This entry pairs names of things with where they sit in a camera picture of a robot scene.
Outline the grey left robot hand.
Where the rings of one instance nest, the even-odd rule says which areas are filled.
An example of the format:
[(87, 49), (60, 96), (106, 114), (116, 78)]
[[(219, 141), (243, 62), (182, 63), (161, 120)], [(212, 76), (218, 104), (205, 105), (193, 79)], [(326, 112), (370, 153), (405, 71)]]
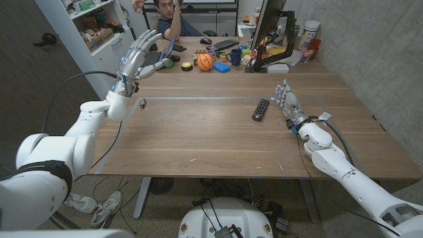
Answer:
[(136, 87), (134, 81), (137, 76), (140, 79), (148, 78), (169, 63), (170, 59), (168, 56), (173, 50), (174, 38), (161, 52), (158, 62), (143, 66), (145, 56), (149, 52), (150, 47), (158, 39), (162, 38), (162, 36), (157, 30), (147, 30), (132, 43), (120, 60), (120, 66), (117, 72), (118, 76), (111, 90), (113, 93), (131, 97)]

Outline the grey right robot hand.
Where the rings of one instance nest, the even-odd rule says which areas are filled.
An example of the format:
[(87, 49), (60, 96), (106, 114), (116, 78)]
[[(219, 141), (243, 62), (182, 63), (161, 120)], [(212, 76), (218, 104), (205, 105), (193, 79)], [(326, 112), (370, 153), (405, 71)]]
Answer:
[(311, 119), (302, 110), (296, 95), (292, 93), (287, 79), (284, 79), (283, 86), (276, 86), (276, 94), (277, 97), (272, 97), (271, 100), (279, 104), (287, 119), (293, 122), (292, 128), (299, 131), (305, 124), (311, 123)]

